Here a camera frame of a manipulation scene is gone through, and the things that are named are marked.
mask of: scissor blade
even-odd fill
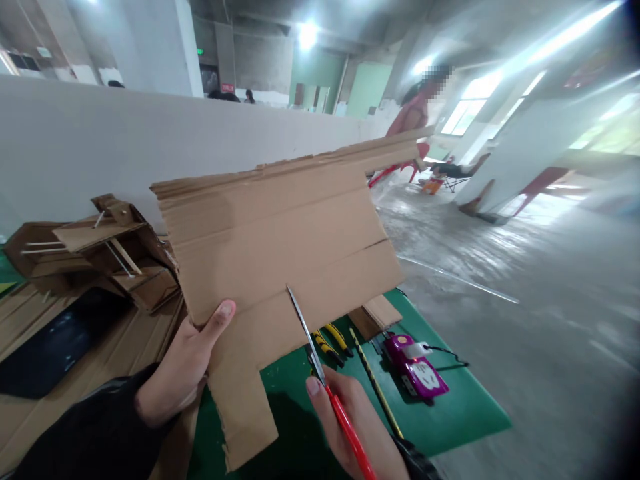
[[[309,359],[311,360],[311,366],[315,370],[315,374],[318,376],[320,382],[323,385],[326,385],[325,382],[325,373],[322,370],[322,365],[320,364],[320,357],[318,357],[318,352],[315,350],[315,346],[313,344],[313,340],[311,339],[311,334],[309,333],[309,329],[307,328],[307,324],[305,323],[305,318],[302,316],[302,312],[300,311],[300,306],[293,295],[293,292],[287,285],[287,290],[289,291],[289,296],[291,297],[291,301],[293,302],[293,306],[295,307],[295,311],[298,314],[298,318],[300,319],[300,323],[302,323],[302,328],[304,328],[305,333],[307,334],[307,342],[309,343],[308,350],[310,351]]]

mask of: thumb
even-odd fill
[[[225,328],[230,324],[234,315],[235,302],[229,299],[222,300],[202,329],[202,332],[200,332],[200,335],[213,347],[218,338],[220,338],[220,335],[222,335],[222,332],[224,332]]]
[[[325,431],[325,436],[329,444],[332,445],[336,436],[340,435],[340,426],[333,412],[327,391],[318,378],[309,377],[307,379],[307,393],[309,394],[313,409],[320,419],[322,428]]]

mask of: black sleeve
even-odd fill
[[[402,455],[402,460],[405,461],[411,480],[441,480],[433,464],[416,450],[414,444],[393,435],[391,438],[393,438],[395,446],[400,450],[400,455]]]
[[[74,404],[36,440],[14,479],[146,480],[177,419],[151,429],[135,410],[135,394],[157,366],[113,379]]]

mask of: fingernail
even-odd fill
[[[218,306],[215,311],[216,315],[220,315],[224,318],[230,316],[231,312],[233,312],[233,307],[235,306],[233,300],[223,300],[222,303]]]
[[[316,377],[309,377],[307,379],[307,391],[310,396],[314,397],[316,393],[320,391],[320,380]]]

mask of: hand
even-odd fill
[[[360,382],[325,365],[322,368],[327,385],[340,398],[378,480],[409,480],[405,462]],[[335,458],[350,476],[362,479],[351,445],[338,424],[329,396],[320,380],[309,377],[307,392]]]
[[[200,331],[189,316],[182,321],[157,370],[135,396],[136,411],[149,427],[164,425],[195,400],[207,382],[211,350],[234,315],[235,302],[227,299]]]

